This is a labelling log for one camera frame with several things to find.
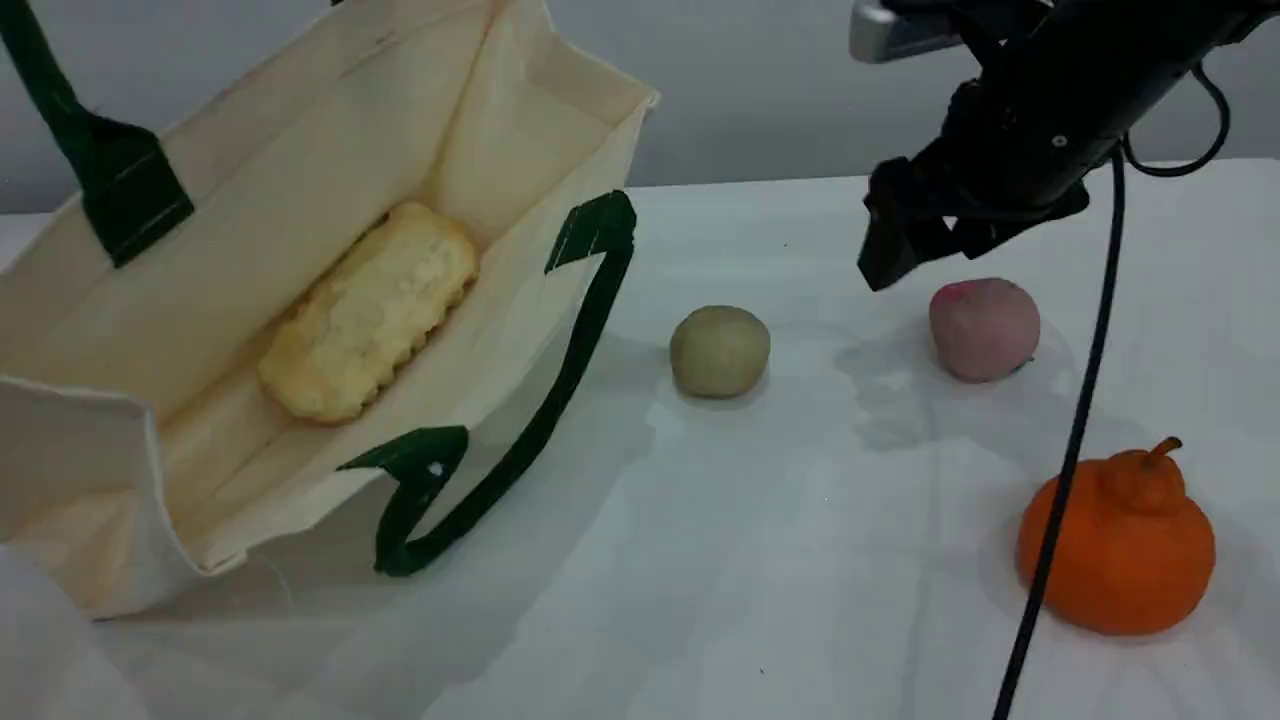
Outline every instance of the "gray wall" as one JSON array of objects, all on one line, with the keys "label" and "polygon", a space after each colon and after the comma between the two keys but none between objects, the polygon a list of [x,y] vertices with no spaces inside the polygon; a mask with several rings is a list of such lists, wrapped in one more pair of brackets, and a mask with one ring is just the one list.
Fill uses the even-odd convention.
[{"label": "gray wall", "polygon": [[[83,101],[163,128],[269,55],[326,0],[32,0]],[[868,172],[937,132],[963,50],[867,67],[846,53],[852,0],[550,0],[561,31],[653,83],[636,184]],[[1229,155],[1280,156],[1280,20],[1208,63],[1233,101]],[[1144,158],[1185,159],[1212,138],[1208,99],[1183,83],[1135,131]],[[0,211],[47,209],[72,176],[5,58]]]}]

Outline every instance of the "clay ball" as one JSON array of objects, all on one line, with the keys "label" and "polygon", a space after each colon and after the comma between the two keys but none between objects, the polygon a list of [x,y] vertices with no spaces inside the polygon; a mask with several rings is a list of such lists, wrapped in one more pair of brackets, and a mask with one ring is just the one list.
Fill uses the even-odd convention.
[{"label": "clay ball", "polygon": [[671,336],[671,372],[685,395],[737,397],[755,387],[768,364],[769,331],[741,307],[700,307]]},{"label": "clay ball", "polygon": [[1039,343],[1039,310],[1032,296],[1002,278],[952,283],[929,302],[938,361],[968,383],[1007,377]]}]

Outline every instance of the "table surface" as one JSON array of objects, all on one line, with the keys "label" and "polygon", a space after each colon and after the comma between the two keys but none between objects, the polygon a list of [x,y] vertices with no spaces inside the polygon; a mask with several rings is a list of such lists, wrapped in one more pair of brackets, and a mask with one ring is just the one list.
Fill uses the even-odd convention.
[{"label": "table surface", "polygon": [[[1274,717],[1280,163],[1129,183],[1085,452],[1180,436],[1219,566],[1151,641],[1042,619],[1015,716]],[[163,719],[989,717],[1024,600],[1016,518],[1059,468],[1093,327],[1107,174],[1089,188],[1083,215],[878,295],[855,265],[863,178],[635,190],[636,261],[577,398],[436,566],[370,571],[379,487],[97,632]],[[0,246],[38,223],[6,220]],[[1027,369],[966,387],[934,364],[927,304],[984,275],[1028,288],[1044,328]],[[746,400],[672,387],[666,342],[704,304],[773,333]]]}]

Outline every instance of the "beige ball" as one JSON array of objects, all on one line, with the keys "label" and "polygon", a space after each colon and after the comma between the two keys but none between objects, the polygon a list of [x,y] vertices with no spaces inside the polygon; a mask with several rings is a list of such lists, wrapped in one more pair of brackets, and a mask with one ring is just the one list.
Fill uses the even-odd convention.
[{"label": "beige ball", "polygon": [[685,395],[737,397],[760,382],[768,364],[769,329],[741,307],[700,307],[671,336],[671,372]]}]

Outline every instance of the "bread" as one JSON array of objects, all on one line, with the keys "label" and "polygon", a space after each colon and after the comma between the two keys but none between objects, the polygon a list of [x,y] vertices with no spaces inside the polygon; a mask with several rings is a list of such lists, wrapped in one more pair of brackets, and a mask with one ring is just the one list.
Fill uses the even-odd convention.
[{"label": "bread", "polygon": [[392,209],[275,333],[257,372],[296,418],[357,418],[466,293],[475,249],[416,202]]}]

